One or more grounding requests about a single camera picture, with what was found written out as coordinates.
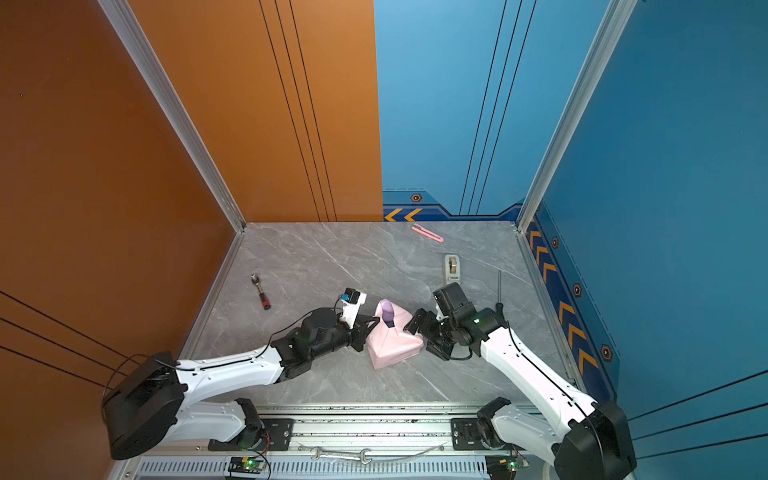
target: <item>diagonal black stripe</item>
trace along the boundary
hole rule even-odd
[[[498,133],[496,134],[496,142],[493,144],[493,151],[491,152],[491,160],[488,161],[488,169],[485,172],[485,180],[482,183],[482,191],[480,192],[480,200],[478,200],[478,208],[475,210],[475,215],[480,211],[480,203],[482,202],[482,196],[485,193],[485,184],[488,183],[488,174],[491,172],[491,165],[493,164],[493,156],[496,154],[496,145],[498,145],[498,138],[502,135],[502,127],[504,126],[504,117],[507,116],[507,107],[509,106],[509,98],[512,96],[512,88],[515,86],[515,79],[518,77],[518,69],[520,68],[520,60],[523,58],[523,50],[525,49],[525,40],[528,39],[528,31],[531,29],[531,20],[533,20],[533,13],[536,11],[536,2],[534,0],[533,8],[531,9],[531,17],[528,19],[528,27],[525,29],[525,37],[523,37],[523,45],[520,47],[520,55],[518,56],[518,64],[515,67],[515,74],[512,75],[512,84],[509,85],[509,93],[507,94],[507,103],[504,105],[504,113],[502,114],[502,121],[498,126]]]
[[[301,154],[301,161],[304,164],[304,173],[306,173],[306,182],[310,186],[310,193],[312,194],[312,202],[315,204],[315,213],[317,214],[317,221],[320,221],[320,210],[317,209],[317,200],[315,199],[315,192],[312,190],[312,181],[310,181],[310,171],[306,168],[306,161],[304,160],[304,151],[301,149],[301,142],[299,141],[299,131],[296,129],[296,122],[293,120],[293,112],[290,110],[290,103],[288,102],[288,92],[286,91],[286,85],[283,82],[283,74],[280,73],[280,63],[277,61],[277,53],[275,53],[275,44],[272,43],[272,35],[270,34],[270,26],[266,23],[266,15],[264,14],[264,5],[259,0],[259,7],[261,7],[261,16],[264,18],[264,26],[266,27],[266,36],[270,39],[270,45],[272,46],[272,55],[275,57],[275,65],[277,66],[277,75],[280,77],[280,84],[283,86],[283,95],[286,97],[286,106],[288,107],[288,115],[290,115],[290,123],[293,124],[293,133],[296,134],[296,143],[299,145],[299,153]]]
[[[659,407],[659,408],[657,408],[657,409],[653,409],[653,410],[650,410],[649,412],[641,413],[640,415],[636,415],[636,416],[632,417],[630,420],[639,419],[640,417],[645,417],[646,415],[650,415],[651,413],[656,413],[656,412],[658,412],[658,411],[660,411],[660,410],[668,409],[668,408],[670,408],[671,406],[680,405],[681,403],[683,403],[683,402],[687,402],[688,400],[697,399],[697,398],[699,398],[700,396],[705,396],[707,393],[716,392],[717,390],[721,390],[721,389],[724,389],[724,388],[726,388],[726,387],[728,387],[728,386],[731,386],[731,385],[736,385],[737,383],[741,383],[741,382],[744,382],[744,381],[746,381],[746,380],[749,380],[749,379],[753,379],[753,378],[755,378],[755,377],[757,377],[757,376],[765,375],[766,373],[768,373],[768,370],[763,370],[762,372],[758,372],[758,373],[755,373],[755,374],[753,374],[753,375],[750,375],[750,376],[745,376],[745,377],[744,377],[744,378],[742,378],[742,379],[734,380],[734,381],[733,381],[733,382],[731,382],[731,383],[726,383],[725,385],[721,385],[721,386],[719,386],[719,387],[716,387],[716,388],[714,388],[714,389],[711,389],[711,390],[707,390],[706,392],[702,392],[702,393],[696,394],[696,395],[694,395],[694,396],[690,396],[690,397],[688,397],[688,398],[686,398],[686,399],[678,400],[678,401],[676,401],[676,402],[674,402],[674,403],[670,403],[669,405],[665,405],[665,406],[663,406],[663,407]]]
[[[59,372],[64,372],[64,373],[68,373],[69,375],[72,375],[72,376],[76,376],[76,377],[78,377],[79,379],[85,380],[86,382],[90,382],[90,383],[93,383],[94,385],[98,385],[98,386],[103,386],[103,387],[106,387],[106,385],[104,385],[103,383],[94,382],[94,381],[93,381],[93,380],[91,380],[91,379],[86,379],[84,376],[79,376],[77,373],[72,373],[72,372],[70,372],[69,370],[60,369],[60,368],[58,368],[57,366],[53,366],[53,365],[51,365],[50,363],[46,363],[46,362],[43,362],[42,360],[34,359],[34,358],[30,357],[29,355],[25,355],[25,354],[23,354],[23,353],[19,353],[19,352],[17,352],[16,350],[11,350],[11,349],[9,349],[7,346],[2,346],[2,345],[0,345],[0,349],[6,350],[6,351],[8,351],[8,352],[10,352],[10,353],[15,353],[15,354],[16,354],[16,355],[18,355],[18,356],[23,356],[24,358],[26,358],[26,359],[30,359],[30,360],[32,360],[33,362],[37,362],[37,363],[40,363],[40,364],[42,364],[42,365],[45,365],[45,366],[49,366],[49,367],[51,367],[51,368],[52,368],[52,369],[54,369],[54,370],[58,370]]]
[[[472,157],[475,156],[475,145],[478,143],[478,133],[480,133],[480,121],[482,120],[482,111],[485,108],[485,98],[488,96],[488,86],[491,84],[491,72],[493,71],[493,61],[496,59],[496,48],[498,48],[498,38],[502,34],[502,23],[504,23],[504,12],[507,11],[507,0],[504,0],[502,8],[502,19],[498,22],[498,32],[496,33],[496,43],[493,46],[493,55],[491,56],[491,67],[488,69],[488,80],[485,81],[485,93],[482,95],[482,105],[480,105],[480,118],[478,118],[478,127],[475,130],[475,141],[472,142],[472,153],[469,155],[469,166],[467,167],[467,178],[464,180],[464,191],[462,192],[462,202],[458,206],[458,214],[462,214],[464,207],[464,196],[467,194],[467,184],[469,183],[469,172],[472,171]]]
[[[649,433],[648,435],[642,435],[642,436],[639,436],[639,437],[637,437],[637,438],[635,438],[635,439],[632,439],[632,441],[634,441],[634,440],[640,440],[640,439],[645,439],[645,438],[647,438],[647,437],[652,437],[652,436],[654,436],[654,435],[659,435],[659,434],[661,434],[661,433],[672,432],[673,430],[684,429],[684,428],[686,428],[686,427],[690,427],[690,426],[692,426],[692,425],[698,425],[698,424],[700,424],[700,423],[709,422],[710,420],[717,420],[717,419],[722,419],[722,418],[724,418],[724,417],[727,417],[727,416],[736,415],[737,413],[742,413],[742,412],[749,412],[750,410],[761,409],[761,408],[763,408],[764,406],[768,406],[768,403],[761,403],[760,405],[755,405],[755,406],[751,406],[751,407],[746,407],[745,409],[741,409],[741,410],[735,410],[735,411],[733,411],[733,412],[724,413],[724,414],[722,414],[722,415],[716,415],[716,416],[714,416],[714,417],[710,417],[710,418],[708,418],[708,419],[697,420],[696,422],[686,423],[685,425],[680,425],[680,426],[677,426],[677,427],[672,427],[671,429],[660,430],[659,432]]]
[[[333,189],[331,188],[331,180],[328,177],[328,167],[326,166],[326,154],[323,151],[323,139],[320,137],[320,127],[317,124],[317,114],[315,113],[315,104],[312,100],[312,90],[310,89],[310,78],[306,74],[306,64],[304,63],[304,53],[301,50],[301,40],[299,40],[299,29],[296,27],[296,16],[293,14],[293,0],[289,0],[288,5],[290,5],[290,14],[291,14],[291,17],[293,18],[293,30],[296,31],[296,42],[298,42],[299,44],[299,55],[301,56],[301,65],[304,68],[306,90],[310,93],[310,107],[312,108],[312,116],[315,119],[315,129],[317,129],[317,141],[320,144],[320,157],[323,159],[323,169],[326,171],[326,182],[328,182],[328,193],[331,197],[331,208],[333,208],[333,218],[338,222],[339,218],[336,215],[336,204],[333,202]]]
[[[31,305],[28,305],[27,303],[24,303],[24,302],[22,302],[22,301],[21,301],[21,300],[19,300],[18,298],[14,297],[14,296],[11,296],[11,295],[8,295],[6,292],[3,292],[2,290],[0,290],[0,293],[2,293],[3,295],[7,296],[9,299],[13,300],[13,301],[14,301],[14,302],[16,302],[16,303],[18,303],[18,304],[20,304],[20,305],[23,305],[23,306],[26,306],[27,308],[29,308],[29,309],[30,309],[30,310],[32,310],[33,312],[39,313],[40,315],[43,315],[45,318],[47,318],[47,319],[49,319],[49,320],[52,320],[52,321],[54,321],[54,322],[58,323],[59,325],[63,326],[64,328],[66,328],[66,329],[69,329],[69,330],[71,330],[71,331],[73,331],[73,332],[77,333],[79,336],[84,336],[85,338],[89,339],[90,341],[92,341],[92,342],[94,342],[94,343],[97,343],[98,345],[101,345],[101,346],[103,346],[105,349],[109,350],[110,352],[114,352],[114,353],[117,353],[119,356],[123,357],[124,359],[128,358],[127,356],[123,355],[122,353],[118,352],[117,350],[115,350],[115,349],[112,349],[112,348],[110,348],[110,347],[106,346],[105,344],[103,344],[103,343],[99,342],[99,341],[98,341],[98,340],[96,340],[96,339],[92,339],[90,336],[88,336],[88,335],[85,335],[83,332],[79,332],[79,331],[77,331],[76,329],[74,329],[74,328],[70,327],[70,326],[69,326],[69,325],[67,325],[66,323],[64,323],[64,322],[60,322],[59,320],[56,320],[54,317],[52,317],[52,316],[48,315],[47,313],[43,313],[43,312],[41,312],[40,310],[38,310],[38,309],[34,308],[34,307],[33,307],[33,306],[31,306]]]
[[[662,455],[671,455],[673,453],[689,452],[690,450],[705,449],[707,447],[716,447],[718,445],[726,445],[726,444],[729,444],[729,443],[744,442],[745,440],[761,439],[762,437],[768,437],[768,433],[761,433],[759,435],[752,435],[752,436],[749,436],[749,437],[742,437],[740,439],[725,440],[724,442],[708,443],[706,445],[699,445],[699,446],[695,446],[695,447],[688,447],[687,449],[670,450],[669,452],[654,453],[653,455],[643,455],[642,457],[637,457],[637,459],[638,460],[642,460],[643,458],[661,457]]]
[[[15,323],[13,323],[11,320],[6,320],[6,319],[2,318],[1,316],[0,316],[0,320],[2,320],[3,322],[6,322],[6,323],[7,323],[7,324],[9,324],[9,325],[13,325],[13,326],[15,326],[16,328],[18,328],[18,329],[20,329],[20,330],[24,330],[26,333],[30,333],[30,334],[32,334],[32,335],[34,335],[34,336],[38,337],[38,338],[41,338],[41,339],[45,340],[46,342],[50,342],[50,343],[53,343],[53,344],[54,344],[54,345],[56,345],[56,346],[60,346],[62,349],[64,349],[64,350],[67,350],[68,352],[72,352],[72,353],[74,353],[75,355],[78,355],[78,356],[81,356],[81,357],[83,357],[84,359],[88,359],[88,360],[91,360],[93,363],[98,363],[99,365],[101,365],[101,366],[103,366],[103,367],[105,367],[105,368],[108,368],[108,369],[110,369],[110,370],[114,370],[114,369],[113,369],[112,367],[110,367],[109,365],[105,365],[104,363],[101,363],[101,362],[99,362],[98,360],[94,360],[94,359],[92,359],[90,356],[86,356],[86,355],[83,355],[82,353],[79,353],[79,352],[75,352],[73,349],[71,349],[71,348],[68,348],[68,347],[66,347],[66,346],[63,346],[63,345],[62,345],[62,344],[60,344],[60,343],[54,342],[54,341],[53,341],[53,340],[51,340],[51,339],[47,339],[47,338],[45,338],[43,335],[40,335],[40,334],[38,334],[38,333],[35,333],[35,332],[31,331],[31,330],[28,330],[28,329],[24,328],[24,327],[23,327],[23,326],[21,326],[21,325],[16,325],[16,324],[15,324]]]
[[[306,126],[306,115],[304,114],[304,107],[301,105],[301,94],[299,93],[299,84],[296,82],[296,73],[293,72],[293,62],[290,59],[290,50],[288,49],[288,39],[286,38],[286,32],[283,30],[283,20],[280,17],[280,8],[277,6],[277,0],[275,1],[275,9],[277,10],[277,20],[280,22],[280,31],[283,33],[283,43],[286,46],[286,54],[288,55],[288,65],[290,66],[290,74],[293,76],[293,86],[296,88],[296,98],[299,100],[299,110],[301,110],[301,118],[304,120],[304,131],[306,131],[306,141],[310,144],[310,153],[312,154],[312,163],[315,165],[315,175],[317,176],[317,186],[320,188],[320,197],[323,199],[323,209],[326,211],[326,218],[330,219],[328,214],[328,206],[326,205],[326,195],[323,193],[323,184],[320,183],[320,173],[317,170],[317,160],[315,160],[315,149],[312,147],[312,139],[310,138],[310,129]]]
[[[478,179],[480,178],[480,170],[482,169],[482,158],[485,156],[485,149],[488,146],[488,137],[491,134],[491,127],[493,127],[493,117],[496,115],[496,105],[498,104],[498,95],[502,91],[502,84],[504,83],[504,73],[507,71],[507,61],[509,60],[509,52],[512,50],[512,41],[515,39],[515,31],[518,28],[518,20],[520,18],[520,9],[523,6],[523,1],[520,0],[518,5],[518,14],[515,17],[515,26],[512,27],[512,36],[509,38],[509,46],[507,47],[507,57],[504,59],[504,68],[502,69],[502,79],[498,81],[498,90],[496,90],[496,99],[493,102],[493,110],[491,111],[491,121],[488,123],[488,131],[485,132],[485,143],[482,147],[482,154],[480,154],[480,165],[478,165],[478,173],[475,175],[475,186],[472,188],[472,197],[469,199],[469,209],[467,214],[472,211],[472,201],[475,199],[475,192],[478,188]]]

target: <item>pink utility knife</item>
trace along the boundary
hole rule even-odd
[[[443,237],[440,237],[435,232],[430,232],[429,230],[425,229],[424,227],[422,227],[418,223],[414,223],[413,227],[411,227],[411,230],[415,231],[416,233],[420,233],[421,235],[423,235],[423,236],[425,236],[427,238],[431,238],[435,242],[443,243],[445,241],[445,239],[443,239]]]

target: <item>robotic arm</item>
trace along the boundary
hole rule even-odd
[[[456,343],[500,369],[546,419],[496,399],[478,412],[490,448],[522,445],[553,465],[562,480],[619,480],[637,466],[624,413],[598,405],[531,352],[490,309],[478,312],[456,283],[434,292],[438,314],[418,310],[406,326],[421,333],[427,351],[450,359]],[[217,359],[174,361],[158,353],[102,401],[111,456],[140,455],[161,442],[211,439],[209,449],[252,449],[264,424],[249,399],[203,402],[248,386],[269,385],[310,370],[312,361],[344,346],[362,351],[378,318],[358,314],[364,293],[346,289],[341,314],[315,309],[301,326],[253,351]]]

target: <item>blue wall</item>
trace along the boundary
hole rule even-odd
[[[508,0],[499,34],[502,0],[376,0],[385,190],[426,190],[451,214],[498,214],[519,202],[528,192],[607,4],[541,0],[534,10],[534,0]],[[488,97],[468,173],[486,83]]]
[[[611,334],[631,417],[768,369],[768,4],[638,2],[545,195]],[[768,401],[768,376],[631,422]],[[758,409],[638,456],[768,432]],[[765,478],[768,439],[641,459],[638,478]]]

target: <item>screwdriver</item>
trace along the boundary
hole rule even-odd
[[[504,318],[504,303],[502,303],[502,271],[498,271],[498,298],[496,300],[496,313]]]
[[[259,289],[259,300],[261,300],[261,306],[263,306],[265,310],[272,308],[270,301],[266,298],[266,294],[261,290],[261,281],[259,280],[259,277],[254,273],[250,276],[250,281],[253,283],[253,285],[256,285],[257,289]]]

